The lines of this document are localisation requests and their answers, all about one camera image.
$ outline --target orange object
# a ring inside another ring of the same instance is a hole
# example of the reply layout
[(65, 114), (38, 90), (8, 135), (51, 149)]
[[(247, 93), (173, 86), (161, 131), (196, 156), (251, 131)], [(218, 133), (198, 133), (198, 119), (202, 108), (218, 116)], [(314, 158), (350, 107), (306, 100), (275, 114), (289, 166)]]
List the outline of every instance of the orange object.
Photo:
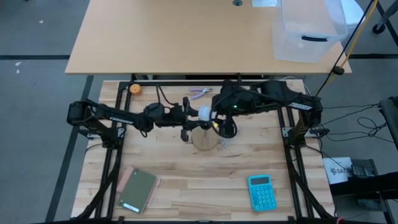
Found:
[(140, 95), (141, 94), (141, 86), (138, 84), (133, 84), (130, 86), (130, 92), (134, 95)]

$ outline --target blue calculator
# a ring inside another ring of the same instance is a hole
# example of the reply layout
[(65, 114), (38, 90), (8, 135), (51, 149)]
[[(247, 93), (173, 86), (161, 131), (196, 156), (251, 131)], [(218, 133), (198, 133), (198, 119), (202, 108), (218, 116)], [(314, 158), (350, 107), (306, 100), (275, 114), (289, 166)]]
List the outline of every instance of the blue calculator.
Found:
[(274, 189), (269, 175), (248, 177), (251, 206), (255, 212), (273, 210), (277, 207)]

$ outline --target green notebook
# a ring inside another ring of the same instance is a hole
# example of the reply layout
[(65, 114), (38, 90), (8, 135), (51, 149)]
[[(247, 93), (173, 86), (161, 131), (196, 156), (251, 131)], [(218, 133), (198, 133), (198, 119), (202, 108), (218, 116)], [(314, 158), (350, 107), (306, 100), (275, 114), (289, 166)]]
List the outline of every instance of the green notebook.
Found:
[(156, 176), (140, 169), (134, 169), (120, 194), (119, 206), (141, 214), (155, 183)]

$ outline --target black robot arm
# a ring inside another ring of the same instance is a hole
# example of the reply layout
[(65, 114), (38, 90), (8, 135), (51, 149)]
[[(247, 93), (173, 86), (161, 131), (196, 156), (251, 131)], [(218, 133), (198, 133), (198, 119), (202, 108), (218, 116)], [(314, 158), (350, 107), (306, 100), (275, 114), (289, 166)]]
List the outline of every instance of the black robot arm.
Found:
[[(203, 129), (213, 127), (220, 136), (232, 138), (236, 135), (234, 116), (268, 112), (283, 106), (298, 109), (300, 113), (297, 128), (292, 129), (289, 135), (292, 136), (292, 144), (298, 143), (298, 139), (302, 142), (308, 129), (320, 123), (322, 105), (319, 97), (292, 91), (282, 81), (265, 81), (244, 88), (230, 80), (223, 82), (220, 93), (212, 99), (210, 117), (213, 113), (215, 117), (211, 121), (190, 121), (188, 117), (198, 116), (198, 111), (184, 97), (182, 105), (174, 103), (168, 113), (160, 102), (146, 106), (141, 113), (130, 113), (91, 100), (76, 101), (69, 106), (67, 122), (73, 126), (84, 126), (99, 135), (104, 147), (117, 147), (115, 142), (120, 135), (119, 130), (106, 127), (100, 120), (130, 124), (144, 137), (154, 126), (181, 126), (181, 138), (188, 141), (187, 131), (201, 126)], [(213, 123), (217, 123), (218, 127), (215, 128)]]

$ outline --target wooden tabletop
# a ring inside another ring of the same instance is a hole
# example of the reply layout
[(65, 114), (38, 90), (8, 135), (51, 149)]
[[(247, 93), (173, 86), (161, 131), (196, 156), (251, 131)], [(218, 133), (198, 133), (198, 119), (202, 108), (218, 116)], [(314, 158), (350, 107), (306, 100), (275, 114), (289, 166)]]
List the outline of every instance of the wooden tabletop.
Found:
[[(286, 82), (292, 90), (304, 92), (301, 80)], [(114, 106), (118, 83), (103, 83), (100, 103)], [(191, 101), (191, 105), (194, 108), (211, 105), (211, 97), (220, 90), (214, 87), (212, 93)], [(169, 101), (179, 103), (183, 96), (192, 95), (188, 88), (162, 87)], [(156, 101), (155, 88), (145, 86), (141, 96), (132, 97), (130, 110), (140, 112), (146, 105)], [(180, 128), (154, 128), (147, 138), (143, 138), (139, 131), (127, 126), (119, 178), (127, 167), (134, 166), (156, 175), (161, 183), (153, 202), (142, 215), (115, 204), (114, 219), (121, 215), (127, 220), (286, 220), (288, 216), (295, 216), (277, 113), (271, 111), (239, 116), (235, 121), (239, 133), (230, 145), (217, 146), (210, 151), (199, 151), (192, 143), (182, 142)], [(100, 142), (89, 141), (88, 145)], [(319, 147), (314, 139), (308, 139), (307, 144)], [(84, 210), (98, 191), (105, 154), (106, 150), (101, 146), (86, 153), (73, 217)], [(333, 214), (334, 204), (321, 155), (307, 148), (302, 149), (302, 155), (310, 190)], [(257, 174), (271, 175), (278, 203), (276, 210), (262, 213), (252, 211), (247, 177)], [(299, 194), (303, 214), (306, 215), (301, 190)], [(109, 191), (104, 200), (104, 215), (108, 197)]]
[(342, 51), (338, 42), (318, 63), (276, 60), (277, 9), (232, 2), (91, 0), (66, 73), (324, 74)]

